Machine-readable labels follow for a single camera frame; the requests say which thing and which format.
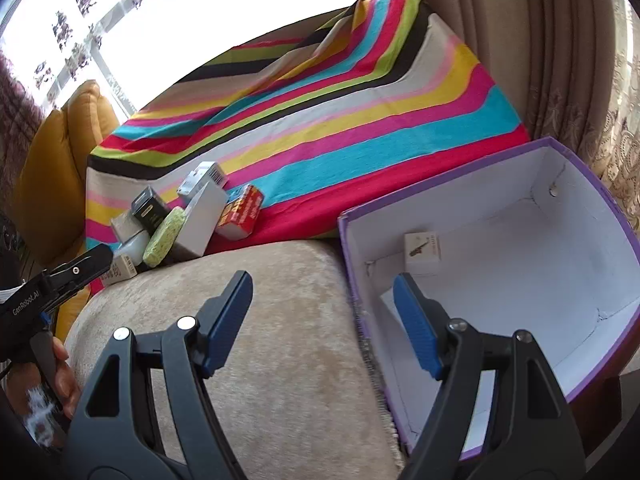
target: mustard yellow armchair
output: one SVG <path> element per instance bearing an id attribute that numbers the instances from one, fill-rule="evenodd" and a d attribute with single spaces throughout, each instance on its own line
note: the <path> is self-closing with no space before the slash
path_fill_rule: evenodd
<path id="1" fill-rule="evenodd" d="M 14 189 L 10 215 L 35 261 L 52 269 L 85 251 L 87 156 L 119 126 L 98 84 L 84 82 L 38 129 Z M 56 336 L 66 338 L 86 304 L 86 288 L 58 312 Z"/>

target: beige upholstered surface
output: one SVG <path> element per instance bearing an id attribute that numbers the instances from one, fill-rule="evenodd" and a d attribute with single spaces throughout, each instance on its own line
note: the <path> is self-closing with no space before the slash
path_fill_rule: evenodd
<path id="1" fill-rule="evenodd" d="M 322 242 L 214 254 L 102 291 L 66 340 L 81 384 L 115 328 L 162 330 L 195 314 L 238 269 L 252 275 L 254 301 L 225 368 L 207 389 L 248 477 L 394 479 L 390 435 L 358 350 L 342 264 Z M 161 377 L 154 376 L 155 392 L 164 387 Z M 167 454 L 177 458 L 162 393 L 161 432 Z"/>

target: window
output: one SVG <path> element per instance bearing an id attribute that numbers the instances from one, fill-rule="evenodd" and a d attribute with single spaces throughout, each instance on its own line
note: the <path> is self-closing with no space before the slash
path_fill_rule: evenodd
<path id="1" fill-rule="evenodd" d="M 96 79 L 123 121 L 236 44 L 355 0 L 22 0 L 0 48 L 45 109 Z"/>

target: blue gripper pad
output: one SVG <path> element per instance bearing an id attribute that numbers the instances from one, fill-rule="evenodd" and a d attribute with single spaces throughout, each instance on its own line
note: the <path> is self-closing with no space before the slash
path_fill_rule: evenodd
<path id="1" fill-rule="evenodd" d="M 202 361 L 203 377 L 208 379 L 225 365 L 254 296 L 254 282 L 248 272 L 235 273 L 222 294 L 205 302 L 197 314 L 201 336 L 207 339 Z"/>
<path id="2" fill-rule="evenodd" d="M 407 272 L 398 274 L 394 280 L 394 303 L 420 367 L 437 381 L 442 380 L 449 316 L 437 301 L 423 296 Z"/>

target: human hand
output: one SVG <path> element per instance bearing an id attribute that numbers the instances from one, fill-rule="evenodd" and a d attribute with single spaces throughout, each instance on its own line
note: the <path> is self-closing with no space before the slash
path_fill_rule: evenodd
<path id="1" fill-rule="evenodd" d="M 57 337 L 53 338 L 53 355 L 56 357 L 56 378 L 51 386 L 62 401 L 63 412 L 72 418 L 80 400 L 80 387 L 73 370 L 65 362 L 69 354 Z M 21 416 L 30 414 L 27 391 L 41 382 L 40 371 L 34 363 L 16 363 L 12 366 L 7 376 L 6 396 L 15 413 Z"/>

